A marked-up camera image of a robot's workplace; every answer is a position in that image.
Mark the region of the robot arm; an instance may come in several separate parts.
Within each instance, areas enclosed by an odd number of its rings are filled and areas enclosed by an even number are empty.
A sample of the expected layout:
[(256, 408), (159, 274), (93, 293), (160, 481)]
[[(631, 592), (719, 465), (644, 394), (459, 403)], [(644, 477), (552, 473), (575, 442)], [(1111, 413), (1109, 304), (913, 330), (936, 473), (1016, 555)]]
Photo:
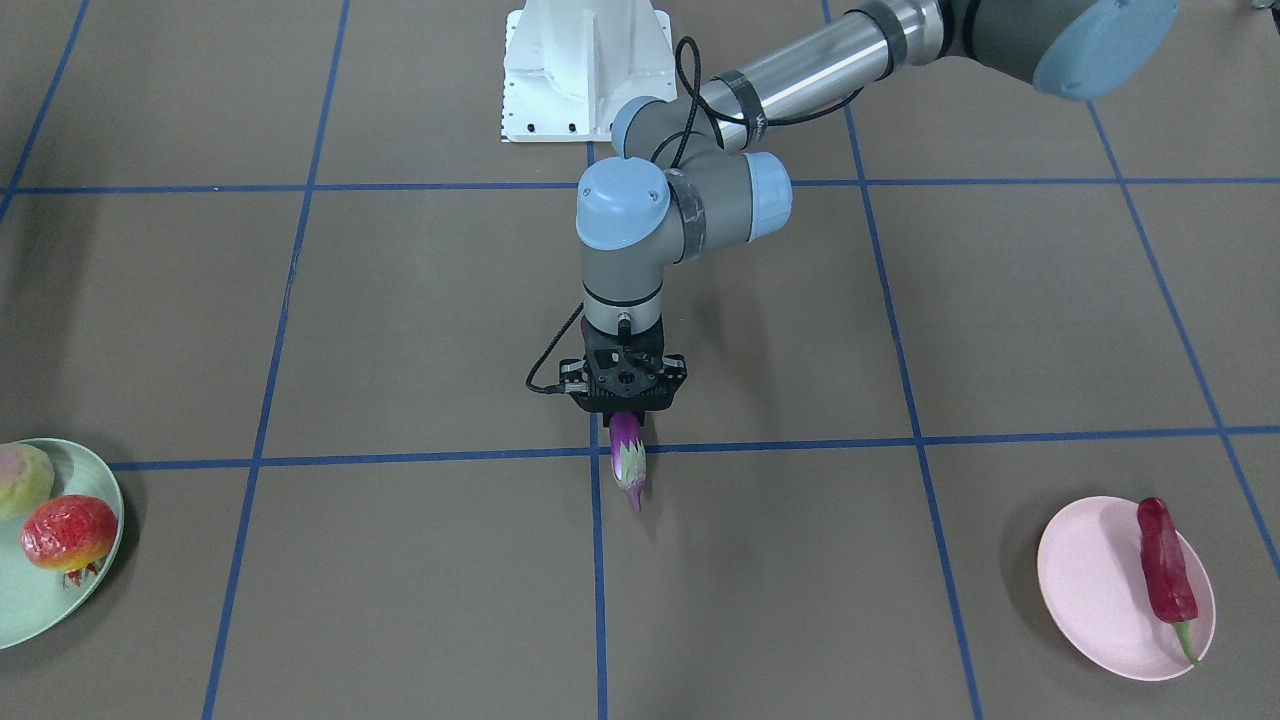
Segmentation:
[(1092, 101), (1128, 82), (1172, 28), (1175, 1), (864, 1), (823, 28), (685, 95), (627, 101), (613, 155), (576, 188), (584, 352), (559, 365), (549, 395), (613, 418), (666, 410), (687, 377), (664, 351), (668, 266), (783, 228), (792, 181), (755, 145), (773, 129), (842, 111), (865, 87), (909, 67), (963, 56), (1039, 94)]

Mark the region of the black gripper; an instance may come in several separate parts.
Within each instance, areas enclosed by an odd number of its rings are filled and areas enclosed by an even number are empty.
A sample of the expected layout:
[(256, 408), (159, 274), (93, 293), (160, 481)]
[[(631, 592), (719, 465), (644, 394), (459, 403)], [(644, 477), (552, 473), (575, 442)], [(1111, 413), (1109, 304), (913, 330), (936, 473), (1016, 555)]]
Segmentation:
[(558, 363), (559, 384), (585, 413), (658, 413), (689, 377), (685, 357), (621, 345), (590, 348)]

